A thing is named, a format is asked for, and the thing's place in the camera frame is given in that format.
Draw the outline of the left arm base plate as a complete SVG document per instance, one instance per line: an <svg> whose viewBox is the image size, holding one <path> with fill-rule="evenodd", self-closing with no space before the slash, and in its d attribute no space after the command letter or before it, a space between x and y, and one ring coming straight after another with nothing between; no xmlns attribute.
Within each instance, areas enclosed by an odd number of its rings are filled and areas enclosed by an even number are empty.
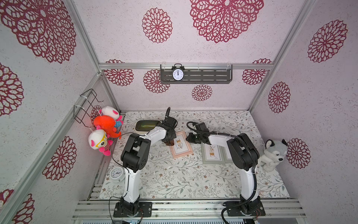
<svg viewBox="0 0 358 224"><path fill-rule="evenodd" d="M115 205L114 217L151 217L152 202L144 202L137 199L134 203L127 202L123 198Z"/></svg>

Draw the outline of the brown cloth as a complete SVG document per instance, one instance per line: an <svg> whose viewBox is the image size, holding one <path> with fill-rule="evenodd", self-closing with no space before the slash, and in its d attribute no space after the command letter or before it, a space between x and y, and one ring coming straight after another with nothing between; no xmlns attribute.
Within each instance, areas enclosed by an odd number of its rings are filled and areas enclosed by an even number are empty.
<svg viewBox="0 0 358 224"><path fill-rule="evenodd" d="M175 145L174 140L167 140L167 141L165 141L165 144L167 146L174 146Z"/></svg>

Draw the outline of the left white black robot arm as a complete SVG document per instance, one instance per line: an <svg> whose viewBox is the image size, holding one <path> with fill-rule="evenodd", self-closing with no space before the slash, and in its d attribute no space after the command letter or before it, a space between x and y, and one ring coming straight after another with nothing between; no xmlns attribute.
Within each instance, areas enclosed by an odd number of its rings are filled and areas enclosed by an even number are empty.
<svg viewBox="0 0 358 224"><path fill-rule="evenodd" d="M125 179L127 191L123 195L125 202L134 204L138 201L140 173L147 164L151 145L162 141L168 146L173 146L177 124L178 121L170 117L168 108L164 120L154 129L145 135L133 133L129 136L121 155L123 167L128 169L128 176Z"/></svg>

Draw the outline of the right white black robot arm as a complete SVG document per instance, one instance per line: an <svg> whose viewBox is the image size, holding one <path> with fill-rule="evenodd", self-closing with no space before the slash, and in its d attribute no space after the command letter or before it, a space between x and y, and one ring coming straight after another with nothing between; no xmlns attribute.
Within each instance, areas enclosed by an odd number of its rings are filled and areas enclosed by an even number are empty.
<svg viewBox="0 0 358 224"><path fill-rule="evenodd" d="M260 155L247 134L211 132L204 122L189 121L186 126L196 133L189 137L190 143L217 145L229 150L231 160L239 169L241 177L241 204L256 200L256 165Z"/></svg>

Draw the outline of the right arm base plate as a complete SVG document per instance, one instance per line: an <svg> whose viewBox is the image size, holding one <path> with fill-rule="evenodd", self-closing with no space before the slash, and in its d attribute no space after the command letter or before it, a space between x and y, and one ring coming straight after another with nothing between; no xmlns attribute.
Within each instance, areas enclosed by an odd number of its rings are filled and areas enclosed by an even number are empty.
<svg viewBox="0 0 358 224"><path fill-rule="evenodd" d="M264 210L261 198L258 196L257 199L247 202L246 204L238 206L242 203L244 198L240 196L240 201L226 201L224 206L227 209L227 215L229 217L238 217L238 216L265 216L266 212Z"/></svg>

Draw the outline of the pink picture frame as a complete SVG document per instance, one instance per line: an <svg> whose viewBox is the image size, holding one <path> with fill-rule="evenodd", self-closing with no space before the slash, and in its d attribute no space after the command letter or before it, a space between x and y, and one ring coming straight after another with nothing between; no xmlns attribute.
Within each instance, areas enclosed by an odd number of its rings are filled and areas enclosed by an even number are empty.
<svg viewBox="0 0 358 224"><path fill-rule="evenodd" d="M176 138L173 142L174 145L170 146L170 150L174 159L191 155L193 153L190 143L186 141L186 134L184 131L177 132Z"/></svg>

